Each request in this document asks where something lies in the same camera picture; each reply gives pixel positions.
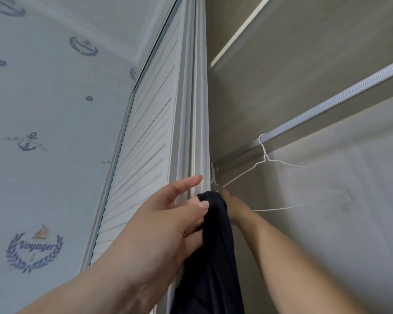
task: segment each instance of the light blue wallpaper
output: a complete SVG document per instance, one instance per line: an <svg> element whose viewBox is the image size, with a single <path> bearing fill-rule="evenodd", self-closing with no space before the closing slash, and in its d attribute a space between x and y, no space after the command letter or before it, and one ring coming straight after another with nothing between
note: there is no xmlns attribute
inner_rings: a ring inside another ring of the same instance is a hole
<svg viewBox="0 0 393 314"><path fill-rule="evenodd" d="M0 0L0 314L78 274L131 68Z"/></svg>

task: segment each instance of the black garment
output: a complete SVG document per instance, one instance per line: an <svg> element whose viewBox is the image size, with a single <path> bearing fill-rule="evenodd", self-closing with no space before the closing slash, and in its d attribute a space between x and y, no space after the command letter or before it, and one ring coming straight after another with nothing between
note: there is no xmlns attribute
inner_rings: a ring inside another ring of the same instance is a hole
<svg viewBox="0 0 393 314"><path fill-rule="evenodd" d="M244 314L227 206L220 194L198 194L208 200L204 245L185 260L171 314Z"/></svg>

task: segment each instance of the hand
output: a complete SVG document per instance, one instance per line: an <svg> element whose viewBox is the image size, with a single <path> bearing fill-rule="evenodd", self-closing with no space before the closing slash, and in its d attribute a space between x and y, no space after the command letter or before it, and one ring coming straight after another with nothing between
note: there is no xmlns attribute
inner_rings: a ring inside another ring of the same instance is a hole
<svg viewBox="0 0 393 314"><path fill-rule="evenodd" d="M110 269L119 278L117 288L131 295L132 301L120 304L119 312L148 314L167 291L182 262L202 241L207 201L197 198L183 206L174 206L178 195L198 185L202 176L185 178L169 184L146 200L108 250L92 265ZM120 299L128 300L125 295Z"/></svg>
<svg viewBox="0 0 393 314"><path fill-rule="evenodd" d="M247 213L250 213L251 209L239 198L230 196L228 191L221 186L220 194L227 204L227 214L231 224L238 225L241 218L243 218Z"/></svg>

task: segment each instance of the louvered door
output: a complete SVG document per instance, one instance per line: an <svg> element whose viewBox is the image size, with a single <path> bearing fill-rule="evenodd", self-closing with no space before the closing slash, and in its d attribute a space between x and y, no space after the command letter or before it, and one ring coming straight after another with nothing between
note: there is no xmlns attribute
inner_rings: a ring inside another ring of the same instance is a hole
<svg viewBox="0 0 393 314"><path fill-rule="evenodd" d="M162 186L203 174L209 188L204 0L176 0L130 103L90 263Z"/></svg>

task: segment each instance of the white hanger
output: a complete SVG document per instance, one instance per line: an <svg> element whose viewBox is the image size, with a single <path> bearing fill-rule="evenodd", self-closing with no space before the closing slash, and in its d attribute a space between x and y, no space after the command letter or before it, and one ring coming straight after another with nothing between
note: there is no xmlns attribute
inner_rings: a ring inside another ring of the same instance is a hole
<svg viewBox="0 0 393 314"><path fill-rule="evenodd" d="M290 164L290 163L285 163L285 162L280 161L280 160L271 160L271 159L268 157L267 151L266 151L264 145L263 145L262 142L261 142L261 137L262 137L263 135L265 135L265 133L261 134L261 135L258 137L258 141L259 141L259 144L260 144L261 147L262 147L262 150L264 151L264 160L261 161L261 162L257 162L257 163L256 163L254 166L252 166L250 169L248 169L247 171L245 171L245 172L243 172L242 174L238 175L237 177L235 177L234 179L232 179L230 182L228 182L227 184L225 184L223 187L226 187L227 185L229 185L230 183L234 182L234 181L235 181L236 179L238 179L239 177L243 176L243 175L246 174L247 172L250 172L251 170L253 170L254 168L256 168L256 166L257 166L258 164L265 163L267 160L268 160L269 162L280 162L280 163L283 163L283 164L285 164L285 165L294 166L294 167L298 167L298 168L301 168L301 169L308 169L309 171L314 171L314 172L323 173L323 174L329 174L329 175L332 175L332 176L336 176L337 178L340 179L340 176L338 176L338 175L336 175L336 174L329 173L329 172L323 172L323 171L319 171L319 170L316 170L316 169L311 169L311 168L308 168L308 167L303 167L303 166L298 166L298 165L294 165L294 164ZM212 175L212 176L211 176L212 184L213 184L215 190L218 192L218 191L220 190L220 185L218 185L217 182L215 181L214 163L211 163L211 172L212 172L212 173L211 173L211 175ZM323 200L319 200L319 201L316 201L316 202L311 202L311 203L308 203L308 204L304 204L304 205L298 205L298 206L292 206L292 207L284 207L284 208L275 208L275 209L262 209L262 210L256 210L256 211L280 211L280 210L283 210L283 209L290 209L290 208L297 208L297 207L309 206L309 205L312 205L312 204L317 204L317 203L321 203L321 202L330 200L330 199L335 198L335 197L337 197L337 196L339 196L339 195L340 195L340 194L337 194L337 195L335 195L335 196L332 196L332 197L329 197L329 198L326 198L326 199L323 199Z"/></svg>

